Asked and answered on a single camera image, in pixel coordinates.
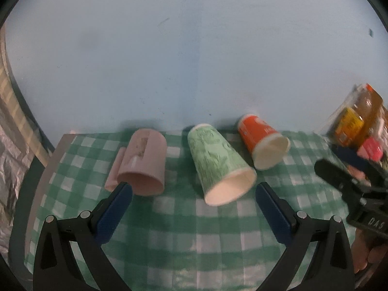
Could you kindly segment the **person's hand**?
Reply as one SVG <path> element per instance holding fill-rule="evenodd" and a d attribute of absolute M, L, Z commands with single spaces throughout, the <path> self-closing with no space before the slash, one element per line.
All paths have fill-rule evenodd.
<path fill-rule="evenodd" d="M 369 263 L 374 264 L 381 261 L 387 253 L 387 245 L 380 245 L 371 248 L 367 245 L 362 230 L 356 229 L 355 240 L 351 246 L 353 256 L 354 273 L 364 270 Z"/>

